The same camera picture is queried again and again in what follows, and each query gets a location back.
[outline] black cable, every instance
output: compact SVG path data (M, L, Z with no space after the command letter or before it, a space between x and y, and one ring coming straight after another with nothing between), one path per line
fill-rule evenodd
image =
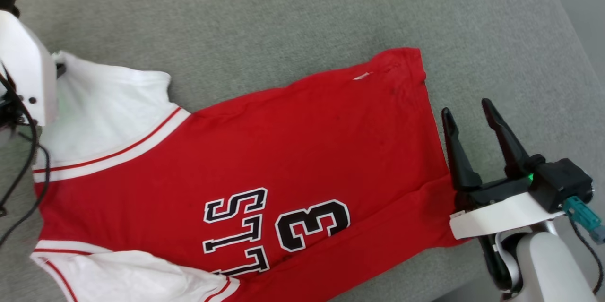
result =
M588 241L584 237L582 237L582 235L579 233L578 226L575 224L575 222L571 218L569 218L569 223L571 223L571 227L572 227L573 231L575 232L575 235L578 236L578 238L582 242L582 244L584 244L584 246L586 246L586 249L588 249L588 251L590 251L590 254L592 255L592 257L595 258L596 266L599 269L599 278L596 281L595 288L592 289L592 293L594 293L596 295L599 292L599 290L601 290L601 286L603 285L603 264L601 263L601 259L599 259L599 256L596 254L596 251L592 248L592 246L590 246L590 244L588 244Z
M48 192L48 186L50 185L50 155L48 154L48 150L39 143L35 142L34 139L26 136L21 132L19 132L19 136L23 139L29 140L30 142L32 142L32 144L37 145L44 153L44 157L46 158L44 169L44 187L32 208L21 219L17 220L17 222L13 224L13 226L9 227L6 233L4 233L2 237L0 237L0 248L2 248L2 245L4 244L4 242L6 242L6 239L11 235L11 233L13 233L13 231L15 231L15 229L17 229L17 227L21 225L21 223L23 223L26 219L30 218L30 216L32 216L33 213L36 212L37 207L39 207L40 203L44 199L44 196L46 196L46 193Z
M0 209L4 209L4 205L6 204L7 200L9 200L10 195L13 193L15 188L17 188L17 185L21 181L21 178L27 172L28 168L30 168L34 158L36 157L37 131L36 131L36 125L34 124L34 119L32 118L32 116L30 115L26 106L23 104L23 102L17 95L17 92L15 91L15 89L13 89L13 86L11 86L11 84L9 84L9 81L8 81L9 72L6 70L6 68L4 68L4 65L2 65L2 63L0 63L0 65L4 69L4 74L6 74L6 78L4 78L2 75L0 75L0 82L6 87L7 92L5 95L8 95L11 100L16 102L17 105L19 106L20 110L26 116L27 123L28 123L28 125L30 125L30 130L32 130L32 140L36 140L36 142L32 142L32 147L30 148L30 154L27 157L26 164L23 166L21 171L19 171L19 174L17 175L17 177L15 178L15 180L13 181L11 186L9 186L9 189L6 191L6 194L4 194L2 199L0 199Z

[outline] white sleeve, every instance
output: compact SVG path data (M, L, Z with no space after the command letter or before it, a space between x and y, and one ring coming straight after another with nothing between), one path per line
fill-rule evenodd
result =
M69 302L220 302L235 278L182 267L142 251L73 254L35 252Z

